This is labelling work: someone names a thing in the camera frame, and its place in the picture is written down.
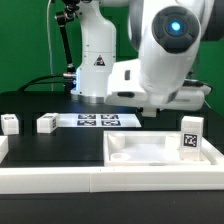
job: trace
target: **white cube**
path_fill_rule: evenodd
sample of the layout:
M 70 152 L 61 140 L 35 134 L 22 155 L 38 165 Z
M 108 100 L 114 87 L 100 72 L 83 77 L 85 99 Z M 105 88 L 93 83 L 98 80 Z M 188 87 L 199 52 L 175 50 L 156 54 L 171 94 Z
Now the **white cube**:
M 4 135 L 19 134 L 19 121 L 15 114 L 1 115 L 1 125 Z
M 58 126 L 58 113 L 47 113 L 37 119 L 37 133 L 51 133 Z
M 185 116 L 181 122 L 180 158 L 201 160 L 204 118 Z

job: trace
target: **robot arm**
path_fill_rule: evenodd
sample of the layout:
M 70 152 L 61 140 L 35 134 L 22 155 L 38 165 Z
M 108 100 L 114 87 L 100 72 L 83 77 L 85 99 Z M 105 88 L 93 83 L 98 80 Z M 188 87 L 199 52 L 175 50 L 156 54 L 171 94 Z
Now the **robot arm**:
M 105 102 L 143 108 L 200 109 L 210 87 L 183 84 L 196 58 L 214 0 L 129 3 L 129 37 L 139 56 L 115 63 Z

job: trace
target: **green backdrop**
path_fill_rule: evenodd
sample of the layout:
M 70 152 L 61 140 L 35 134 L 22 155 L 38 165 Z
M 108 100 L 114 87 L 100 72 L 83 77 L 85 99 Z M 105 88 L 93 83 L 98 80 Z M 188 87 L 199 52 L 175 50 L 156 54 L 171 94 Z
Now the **green backdrop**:
M 17 90 L 28 81 L 50 75 L 47 42 L 48 0 L 1 0 L 0 6 L 0 93 Z M 55 13 L 63 10 L 56 0 L 50 8 L 51 40 L 54 73 L 66 70 L 66 62 Z M 127 8 L 102 8 L 102 14 L 117 28 L 117 61 L 132 59 L 137 53 L 127 36 Z M 75 66 L 81 63 L 81 33 L 79 21 L 67 25 Z M 210 106 L 224 115 L 224 41 L 201 43 L 200 68 L 197 79 L 208 82 L 214 91 L 207 97 Z M 50 86 L 34 86 L 29 90 L 50 90 Z

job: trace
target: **white platform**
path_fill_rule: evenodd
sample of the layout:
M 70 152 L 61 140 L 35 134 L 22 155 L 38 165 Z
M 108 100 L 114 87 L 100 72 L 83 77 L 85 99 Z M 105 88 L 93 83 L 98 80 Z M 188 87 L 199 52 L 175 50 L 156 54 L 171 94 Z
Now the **white platform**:
M 166 134 L 178 136 L 177 132 L 122 133 L 127 138 L 129 146 L 131 141 L 137 145 L 142 144 L 142 140 L 148 141 L 149 144 L 154 141 L 153 144 L 160 143 L 158 148 L 160 150 L 163 148 L 163 151 L 165 148 L 169 148 L 167 147 L 169 144 L 166 145 L 166 141 L 164 141 L 164 136 Z M 104 144 L 106 144 L 108 134 L 111 134 L 111 131 L 104 132 Z M 134 166 L 129 163 L 122 166 L 116 164 L 116 166 L 110 167 L 1 168 L 0 194 L 224 190 L 224 157 L 205 139 L 203 139 L 202 145 L 202 160 L 196 162 L 178 160 L 174 162 L 168 160 L 167 158 L 170 157 L 165 154 L 167 157 L 163 157 L 163 159 L 165 158 L 166 163 L 164 161 L 158 163 L 158 158 L 164 155 L 161 153 L 156 154 L 156 160 L 138 160 L 138 164 L 134 164 Z M 113 152 L 110 150 L 112 149 L 109 149 L 108 154 L 105 154 L 107 157 L 105 159 L 108 159 L 107 165 L 111 165 L 109 154 Z

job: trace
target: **black table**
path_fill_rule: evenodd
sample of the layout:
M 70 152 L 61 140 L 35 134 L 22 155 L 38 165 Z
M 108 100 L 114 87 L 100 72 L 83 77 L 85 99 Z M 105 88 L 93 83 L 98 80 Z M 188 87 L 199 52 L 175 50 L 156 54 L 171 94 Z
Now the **black table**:
M 9 136 L 2 168 L 103 165 L 103 131 L 111 129 L 58 128 L 38 134 L 36 119 L 51 112 L 135 113 L 142 124 L 139 131 L 176 131 L 183 116 L 202 116 L 203 136 L 224 152 L 224 119 L 206 106 L 196 112 L 161 111 L 157 118 L 142 118 L 135 108 L 78 103 L 61 92 L 8 92 L 0 95 L 0 108 L 1 114 L 16 114 L 20 121 L 20 134 Z M 223 219 L 224 191 L 0 195 L 1 223 L 198 224 Z

